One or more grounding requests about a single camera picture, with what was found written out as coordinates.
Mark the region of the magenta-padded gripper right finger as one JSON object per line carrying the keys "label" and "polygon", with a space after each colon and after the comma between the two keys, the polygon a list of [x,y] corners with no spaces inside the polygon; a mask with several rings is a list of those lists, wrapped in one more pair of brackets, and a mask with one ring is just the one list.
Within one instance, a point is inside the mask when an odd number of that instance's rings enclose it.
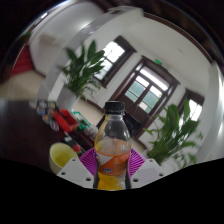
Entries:
{"label": "magenta-padded gripper right finger", "polygon": [[146,159],[132,149],[127,165],[127,188],[136,189],[148,185],[164,176],[164,172],[154,159]]}

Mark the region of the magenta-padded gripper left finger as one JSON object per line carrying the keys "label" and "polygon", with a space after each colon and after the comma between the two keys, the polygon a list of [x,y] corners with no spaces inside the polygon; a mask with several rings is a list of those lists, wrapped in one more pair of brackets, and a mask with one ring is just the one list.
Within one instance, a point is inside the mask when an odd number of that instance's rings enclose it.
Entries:
{"label": "magenta-padded gripper left finger", "polygon": [[84,188],[95,189],[98,185],[98,163],[95,149],[86,151],[79,158],[70,159],[58,176]]}

